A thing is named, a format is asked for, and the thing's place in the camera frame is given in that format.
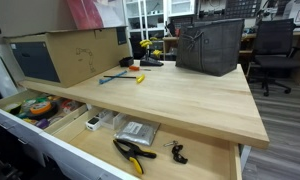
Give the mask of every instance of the blue tool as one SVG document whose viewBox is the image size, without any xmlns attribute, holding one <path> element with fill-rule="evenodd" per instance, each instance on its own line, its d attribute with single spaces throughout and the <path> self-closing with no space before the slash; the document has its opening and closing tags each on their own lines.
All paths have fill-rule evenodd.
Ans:
<svg viewBox="0 0 300 180">
<path fill-rule="evenodd" d="M 128 72 L 128 71 L 122 71 L 121 73 L 116 74 L 116 75 L 114 75 L 114 76 L 112 76 L 112 77 L 110 77 L 110 78 L 107 78 L 107 79 L 99 79 L 99 84 L 104 84 L 104 83 L 106 83 L 106 82 L 109 82 L 109 81 L 111 81 L 112 79 L 114 79 L 114 78 L 116 78 L 116 77 L 120 77 L 120 76 L 126 74 L 127 72 Z"/>
</svg>

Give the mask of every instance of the wooden tabletop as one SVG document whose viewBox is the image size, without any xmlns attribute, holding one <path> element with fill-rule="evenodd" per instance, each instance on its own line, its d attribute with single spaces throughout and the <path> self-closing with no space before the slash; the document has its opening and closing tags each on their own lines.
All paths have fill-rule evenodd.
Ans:
<svg viewBox="0 0 300 180">
<path fill-rule="evenodd" d="M 26 88 L 89 103 L 172 127 L 266 148 L 269 139 L 241 66 L 222 77 L 175 67 L 142 67 L 145 80 L 114 79 L 100 85 L 104 75 L 127 68 L 115 67 L 69 88 L 22 81 Z"/>
<path fill-rule="evenodd" d="M 242 39 L 251 39 L 251 38 L 256 38 L 257 34 L 243 34 Z M 294 31 L 293 32 L 294 36 L 300 36 L 300 31 Z"/>
</svg>

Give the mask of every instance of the screwdriver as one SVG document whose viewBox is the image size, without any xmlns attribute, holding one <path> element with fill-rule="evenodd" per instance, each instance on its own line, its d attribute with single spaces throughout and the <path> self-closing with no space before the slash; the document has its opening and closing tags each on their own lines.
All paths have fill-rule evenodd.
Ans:
<svg viewBox="0 0 300 180">
<path fill-rule="evenodd" d="M 103 77 L 109 77 L 109 78 L 133 78 L 136 79 L 137 84 L 141 83 L 144 78 L 145 75 L 142 74 L 141 76 L 103 76 Z"/>
<path fill-rule="evenodd" d="M 140 69 L 140 67 L 138 67 L 138 66 L 129 66 L 129 69 L 132 71 L 140 71 L 140 70 L 151 71 L 151 69 Z"/>
</svg>

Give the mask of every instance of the wooden workbench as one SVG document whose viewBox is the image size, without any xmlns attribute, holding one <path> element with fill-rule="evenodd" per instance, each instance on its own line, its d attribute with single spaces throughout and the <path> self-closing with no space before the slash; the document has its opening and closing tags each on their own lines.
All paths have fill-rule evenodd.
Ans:
<svg viewBox="0 0 300 180">
<path fill-rule="evenodd" d="M 222 77 L 178 68 L 175 62 L 146 68 L 151 71 L 127 74 L 144 73 L 141 84 L 134 79 L 98 83 L 104 75 L 127 69 L 120 67 L 69 88 L 22 81 L 27 91 L 0 100 L 0 125 L 54 159 L 71 179 L 242 179 L 238 143 L 266 148 L 269 139 L 241 66 Z M 93 106 L 80 106 L 43 130 L 3 110 L 42 92 Z M 161 123 L 152 145 L 140 145 L 157 154 L 156 159 L 139 157 L 145 174 L 138 174 L 113 145 L 116 130 L 85 127 L 103 108 Z M 176 163 L 172 147 L 163 146 L 172 140 L 184 146 L 181 155 L 189 159 L 187 164 Z"/>
<path fill-rule="evenodd" d="M 69 88 L 30 81 L 20 84 L 199 134 L 259 148 L 268 146 L 269 139 L 240 65 L 223 77 L 215 77 L 165 62 L 162 67 L 143 71 L 146 78 L 138 85 L 133 79 L 98 84 L 103 75 L 124 69 L 113 68 Z"/>
</svg>

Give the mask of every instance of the cable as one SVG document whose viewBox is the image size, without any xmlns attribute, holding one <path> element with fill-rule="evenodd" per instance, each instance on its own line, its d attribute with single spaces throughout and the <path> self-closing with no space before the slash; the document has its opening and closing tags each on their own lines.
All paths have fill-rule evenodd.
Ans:
<svg viewBox="0 0 300 180">
<path fill-rule="evenodd" d="M 160 4 L 159 3 L 157 3 L 155 6 L 154 6 L 154 8 L 152 8 L 152 10 L 151 11 L 153 11 L 157 6 L 159 6 Z"/>
<path fill-rule="evenodd" d="M 209 4 L 210 4 L 211 7 L 219 7 L 220 6 L 220 2 L 221 2 L 221 0 L 219 0 L 219 4 L 218 5 L 212 5 L 211 0 L 209 0 Z"/>
<path fill-rule="evenodd" d="M 267 0 L 267 1 L 264 3 L 262 9 L 263 9 L 268 3 L 269 3 L 269 0 Z"/>
</svg>

